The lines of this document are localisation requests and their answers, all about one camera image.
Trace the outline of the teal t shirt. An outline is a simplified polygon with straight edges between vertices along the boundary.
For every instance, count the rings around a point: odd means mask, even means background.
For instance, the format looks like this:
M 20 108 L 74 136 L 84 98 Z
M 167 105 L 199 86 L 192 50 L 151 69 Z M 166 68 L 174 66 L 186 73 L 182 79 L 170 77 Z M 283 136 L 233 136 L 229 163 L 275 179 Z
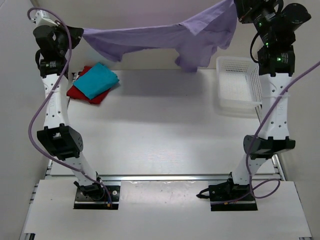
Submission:
M 95 64 L 84 75 L 80 76 L 73 85 L 88 99 L 92 100 L 109 90 L 119 82 L 118 76 L 101 63 Z

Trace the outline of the purple t shirt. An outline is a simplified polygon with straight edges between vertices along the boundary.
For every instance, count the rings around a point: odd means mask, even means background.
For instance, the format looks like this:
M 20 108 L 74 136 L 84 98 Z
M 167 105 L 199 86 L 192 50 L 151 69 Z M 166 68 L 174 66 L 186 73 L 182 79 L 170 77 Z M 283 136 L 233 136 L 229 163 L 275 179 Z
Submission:
M 180 23 L 123 28 L 86 28 L 84 40 L 100 55 L 113 62 L 123 55 L 149 49 L 174 49 L 175 64 L 186 72 L 209 66 L 218 49 L 227 49 L 237 26 L 234 1 L 223 0 Z

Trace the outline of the red t shirt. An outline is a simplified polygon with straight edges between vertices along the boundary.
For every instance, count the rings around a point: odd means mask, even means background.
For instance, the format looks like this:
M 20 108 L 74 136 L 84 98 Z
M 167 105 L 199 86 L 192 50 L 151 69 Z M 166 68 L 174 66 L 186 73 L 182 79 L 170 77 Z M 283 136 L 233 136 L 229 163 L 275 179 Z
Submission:
M 91 66 L 85 66 L 83 70 L 79 73 L 78 78 L 83 76 L 90 68 Z M 72 87 L 67 91 L 66 95 L 74 100 L 82 100 L 85 102 L 88 102 L 93 105 L 100 105 L 101 102 L 105 99 L 105 97 L 108 95 L 110 89 L 106 90 L 105 92 L 101 93 L 100 95 L 96 96 L 93 99 L 87 98 L 80 90 L 78 90 L 73 84 Z

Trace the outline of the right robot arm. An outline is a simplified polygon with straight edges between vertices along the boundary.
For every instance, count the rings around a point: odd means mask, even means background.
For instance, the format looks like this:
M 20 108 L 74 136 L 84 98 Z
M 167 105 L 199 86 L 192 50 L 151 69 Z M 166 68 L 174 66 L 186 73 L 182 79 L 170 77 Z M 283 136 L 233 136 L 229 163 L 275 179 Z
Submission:
M 299 3 L 281 0 L 237 0 L 235 7 L 242 24 L 253 24 L 263 46 L 257 53 L 261 86 L 262 121 L 254 135 L 243 140 L 244 157 L 226 182 L 200 191 L 200 199 L 215 205 L 254 197 L 253 176 L 275 154 L 295 148 L 288 130 L 288 90 L 293 85 L 296 56 L 295 31 L 311 19 Z

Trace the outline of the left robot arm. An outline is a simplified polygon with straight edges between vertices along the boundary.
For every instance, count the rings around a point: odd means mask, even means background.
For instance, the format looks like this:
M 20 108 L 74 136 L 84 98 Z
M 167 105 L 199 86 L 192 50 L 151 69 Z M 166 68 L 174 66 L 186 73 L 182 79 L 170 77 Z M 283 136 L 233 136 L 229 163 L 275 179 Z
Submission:
M 99 174 L 83 155 L 81 134 L 70 126 L 68 117 L 68 62 L 66 54 L 82 39 L 84 30 L 77 27 L 41 25 L 33 30 L 39 50 L 37 65 L 48 98 L 43 129 L 37 139 L 54 161 L 72 170 L 80 192 L 94 201 L 110 201 Z

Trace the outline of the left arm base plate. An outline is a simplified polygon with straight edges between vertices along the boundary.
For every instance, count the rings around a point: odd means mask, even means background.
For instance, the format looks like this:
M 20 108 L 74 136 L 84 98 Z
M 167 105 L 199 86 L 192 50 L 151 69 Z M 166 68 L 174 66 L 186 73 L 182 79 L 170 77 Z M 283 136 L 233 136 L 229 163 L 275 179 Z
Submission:
M 75 210 L 118 210 L 121 186 L 120 185 L 107 185 L 111 196 L 109 203 L 108 195 L 94 197 L 85 196 L 79 189 L 76 190 L 73 208 Z

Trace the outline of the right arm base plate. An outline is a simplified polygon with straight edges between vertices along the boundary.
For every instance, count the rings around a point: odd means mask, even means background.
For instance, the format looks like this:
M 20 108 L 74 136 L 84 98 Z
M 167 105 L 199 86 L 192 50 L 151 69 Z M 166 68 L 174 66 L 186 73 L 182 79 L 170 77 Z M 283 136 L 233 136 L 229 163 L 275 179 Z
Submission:
M 234 184 L 232 180 L 209 185 L 197 195 L 209 199 L 212 212 L 257 211 L 257 203 L 250 193 L 249 185 Z

